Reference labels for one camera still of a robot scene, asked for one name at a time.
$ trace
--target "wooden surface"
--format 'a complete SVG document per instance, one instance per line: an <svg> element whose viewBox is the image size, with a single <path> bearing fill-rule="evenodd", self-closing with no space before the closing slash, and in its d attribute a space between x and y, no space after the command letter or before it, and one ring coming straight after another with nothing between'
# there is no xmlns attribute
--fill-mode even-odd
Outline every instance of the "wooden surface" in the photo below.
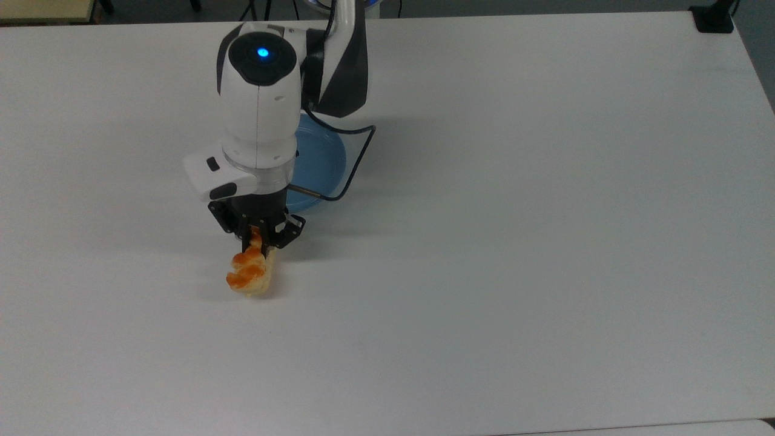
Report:
<svg viewBox="0 0 775 436"><path fill-rule="evenodd" d="M0 0L0 22L88 22L95 0Z"/></svg>
<svg viewBox="0 0 775 436"><path fill-rule="evenodd" d="M0 32L0 433L775 415L775 117L738 33L369 21L369 100L334 123L374 141L246 299L182 167L222 133L234 26Z"/></svg>

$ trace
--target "blue plate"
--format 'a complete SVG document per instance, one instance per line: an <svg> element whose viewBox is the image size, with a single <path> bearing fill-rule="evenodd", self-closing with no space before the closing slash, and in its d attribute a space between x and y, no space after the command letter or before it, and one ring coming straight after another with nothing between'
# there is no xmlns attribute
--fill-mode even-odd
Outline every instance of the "blue plate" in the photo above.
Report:
<svg viewBox="0 0 775 436"><path fill-rule="evenodd" d="M330 196L342 182L347 152L338 134L320 126L305 114L296 129L298 157L291 183ZM286 206L291 213L301 212L321 202L295 191L288 191Z"/></svg>

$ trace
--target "white tabletop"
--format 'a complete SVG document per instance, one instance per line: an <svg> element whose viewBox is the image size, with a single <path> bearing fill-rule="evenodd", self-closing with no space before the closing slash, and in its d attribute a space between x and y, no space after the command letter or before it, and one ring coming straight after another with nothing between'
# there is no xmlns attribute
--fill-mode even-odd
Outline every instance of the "white tabletop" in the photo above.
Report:
<svg viewBox="0 0 775 436"><path fill-rule="evenodd" d="M276 295L188 186L235 23L0 29L3 434L775 416L775 117L684 12L369 21L379 130Z"/></svg>

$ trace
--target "black bracket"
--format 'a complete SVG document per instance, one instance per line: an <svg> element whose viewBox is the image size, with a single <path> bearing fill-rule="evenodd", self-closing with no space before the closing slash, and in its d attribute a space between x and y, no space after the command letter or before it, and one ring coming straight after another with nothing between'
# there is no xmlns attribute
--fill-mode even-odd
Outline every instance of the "black bracket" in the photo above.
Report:
<svg viewBox="0 0 775 436"><path fill-rule="evenodd" d="M729 9L735 0L718 0L711 6L691 6L694 24L701 33L732 33L735 25Z"/></svg>

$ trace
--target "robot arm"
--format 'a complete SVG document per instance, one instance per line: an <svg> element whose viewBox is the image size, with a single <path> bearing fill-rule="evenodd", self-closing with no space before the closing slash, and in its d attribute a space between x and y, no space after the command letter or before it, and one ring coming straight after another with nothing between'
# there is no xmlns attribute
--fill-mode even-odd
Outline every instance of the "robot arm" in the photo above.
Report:
<svg viewBox="0 0 775 436"><path fill-rule="evenodd" d="M305 221L285 207L293 178L302 105L347 116L365 102L368 65L363 2L332 4L327 30L244 23L221 43L217 89L224 131L184 166L199 197L227 233L263 251L282 248Z"/></svg>

